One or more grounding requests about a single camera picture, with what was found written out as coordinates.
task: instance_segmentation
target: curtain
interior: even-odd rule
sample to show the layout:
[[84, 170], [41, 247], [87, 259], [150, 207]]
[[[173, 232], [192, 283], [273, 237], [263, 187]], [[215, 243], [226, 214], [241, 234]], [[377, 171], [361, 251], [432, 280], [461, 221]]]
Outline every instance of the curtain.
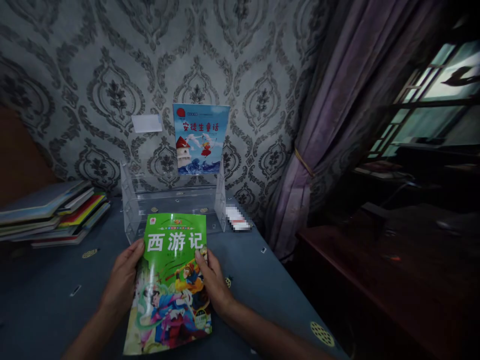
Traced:
[[322, 54], [335, 45], [328, 65], [317, 67], [295, 140], [304, 164], [291, 156], [266, 215], [266, 237], [277, 257], [292, 253], [311, 200], [321, 204], [378, 125], [373, 120], [442, 7], [434, 0], [355, 0], [339, 35], [325, 40]]

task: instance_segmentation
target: hand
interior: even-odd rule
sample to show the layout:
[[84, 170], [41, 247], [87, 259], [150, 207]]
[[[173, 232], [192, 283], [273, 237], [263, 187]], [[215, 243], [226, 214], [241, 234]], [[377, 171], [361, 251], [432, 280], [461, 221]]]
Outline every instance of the hand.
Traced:
[[144, 254], [144, 249], [144, 240], [138, 239], [118, 255], [101, 296], [99, 312], [110, 314], [120, 321], [132, 307], [137, 274], [135, 266]]
[[203, 274], [203, 283], [213, 308], [219, 316], [223, 317], [236, 303], [236, 300], [225, 283], [219, 260], [210, 249], [207, 250], [207, 254], [208, 265], [198, 250], [195, 251], [195, 260]]

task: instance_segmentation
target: finger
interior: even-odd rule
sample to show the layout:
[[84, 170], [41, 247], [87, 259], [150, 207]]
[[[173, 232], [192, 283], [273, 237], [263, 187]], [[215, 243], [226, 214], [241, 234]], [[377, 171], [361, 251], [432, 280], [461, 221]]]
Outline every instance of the finger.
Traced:
[[127, 247], [125, 250], [123, 250], [122, 253], [116, 257], [115, 263], [113, 264], [113, 268], [111, 271], [113, 272], [116, 269], [118, 269], [120, 266], [125, 264], [127, 259], [132, 255], [132, 253], [135, 251], [137, 246], [140, 245], [141, 242], [143, 243], [143, 239], [138, 239], [129, 247]]
[[137, 263], [139, 262], [140, 258], [143, 256], [145, 251], [145, 243], [143, 239], [138, 243], [137, 247], [133, 250], [130, 254], [130, 257], [125, 262], [125, 266], [128, 269], [134, 269]]
[[200, 251], [198, 250], [195, 250], [195, 260], [198, 264], [198, 267], [200, 268], [201, 273], [203, 274], [203, 278], [208, 283], [209, 279], [215, 277], [215, 273], [212, 271], [212, 269], [209, 268], [209, 266], [205, 262], [204, 257], [200, 254]]
[[210, 249], [207, 249], [206, 253], [208, 255], [208, 266], [210, 266], [218, 278], [223, 279], [224, 275], [222, 274], [222, 267], [220, 266], [219, 260]]

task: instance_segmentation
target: curtain tieback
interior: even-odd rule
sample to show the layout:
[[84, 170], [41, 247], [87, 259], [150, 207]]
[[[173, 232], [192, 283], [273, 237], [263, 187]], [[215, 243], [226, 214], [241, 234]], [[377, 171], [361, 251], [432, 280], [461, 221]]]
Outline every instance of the curtain tieback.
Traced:
[[307, 163], [305, 162], [305, 160], [302, 159], [302, 157], [300, 156], [300, 153], [299, 151], [297, 150], [297, 148], [295, 147], [295, 155], [297, 157], [298, 160], [300, 160], [301, 164], [305, 167], [305, 169], [308, 171], [308, 173], [310, 174], [310, 176], [312, 178], [315, 177], [315, 173], [312, 171], [312, 169], [310, 168], [310, 166], [307, 165]]

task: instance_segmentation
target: wall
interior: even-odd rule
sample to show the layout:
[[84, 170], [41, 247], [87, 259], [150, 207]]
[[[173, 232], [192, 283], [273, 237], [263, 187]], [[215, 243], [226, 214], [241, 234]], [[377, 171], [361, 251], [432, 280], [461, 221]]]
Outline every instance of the wall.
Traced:
[[[172, 103], [230, 105], [227, 187], [258, 220], [292, 152], [333, 3], [2, 1], [1, 101], [58, 177], [113, 193], [121, 157], [150, 159], [175, 186]], [[133, 132], [131, 115], [158, 113], [163, 132]]]

